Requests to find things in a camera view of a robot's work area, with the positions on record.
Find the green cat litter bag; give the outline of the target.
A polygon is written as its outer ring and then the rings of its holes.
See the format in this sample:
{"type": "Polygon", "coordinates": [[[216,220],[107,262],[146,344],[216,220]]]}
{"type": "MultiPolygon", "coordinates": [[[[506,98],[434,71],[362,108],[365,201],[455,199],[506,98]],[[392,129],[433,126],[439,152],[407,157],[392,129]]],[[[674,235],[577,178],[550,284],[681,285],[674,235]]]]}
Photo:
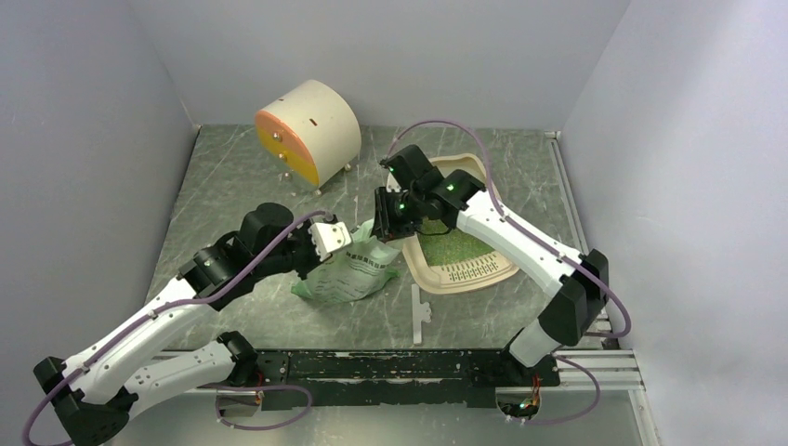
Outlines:
{"type": "Polygon", "coordinates": [[[354,228],[352,244],[295,283],[291,293],[315,302],[349,303],[383,289],[399,276],[394,262],[401,255],[401,243],[383,243],[372,229],[371,219],[354,228]]]}

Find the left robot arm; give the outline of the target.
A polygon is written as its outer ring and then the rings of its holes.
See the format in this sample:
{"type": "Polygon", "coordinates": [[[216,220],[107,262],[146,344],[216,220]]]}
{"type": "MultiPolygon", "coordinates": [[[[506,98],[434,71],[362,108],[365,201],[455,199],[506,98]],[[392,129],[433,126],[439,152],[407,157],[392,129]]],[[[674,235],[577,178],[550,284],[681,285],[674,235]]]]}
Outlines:
{"type": "Polygon", "coordinates": [[[207,385],[249,387],[263,380],[258,356],[238,332],[166,361],[156,356],[206,316],[250,294],[262,280],[306,277],[351,244],[347,226],[327,211],[295,217],[263,203],[241,226],[197,251],[145,307],[83,351],[34,367],[71,445],[101,445],[136,416],[207,385]]]}

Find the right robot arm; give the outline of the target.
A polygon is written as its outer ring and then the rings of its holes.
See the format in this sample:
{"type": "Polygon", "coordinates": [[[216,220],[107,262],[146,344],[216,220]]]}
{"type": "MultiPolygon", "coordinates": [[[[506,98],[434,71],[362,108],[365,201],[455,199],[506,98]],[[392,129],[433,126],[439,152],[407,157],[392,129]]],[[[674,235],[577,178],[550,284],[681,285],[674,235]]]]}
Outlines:
{"type": "Polygon", "coordinates": [[[439,220],[489,245],[530,276],[551,299],[539,316],[504,347],[501,370],[511,384],[525,384],[537,363],[575,346],[606,307],[608,260],[560,243],[500,204],[494,191],[463,169],[443,175],[416,145],[380,163],[397,188],[374,192],[374,236],[394,241],[413,236],[427,220],[439,220]]]}

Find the beige litter box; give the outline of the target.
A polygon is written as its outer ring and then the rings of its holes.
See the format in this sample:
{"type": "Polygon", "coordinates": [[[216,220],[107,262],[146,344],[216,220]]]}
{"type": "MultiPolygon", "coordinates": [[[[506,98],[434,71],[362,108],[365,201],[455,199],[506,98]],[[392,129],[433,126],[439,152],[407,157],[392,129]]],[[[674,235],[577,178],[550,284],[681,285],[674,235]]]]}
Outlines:
{"type": "Polygon", "coordinates": [[[460,230],[448,231],[439,220],[426,220],[420,232],[399,243],[414,282],[434,295],[477,291],[519,271],[489,245],[460,230]]]}

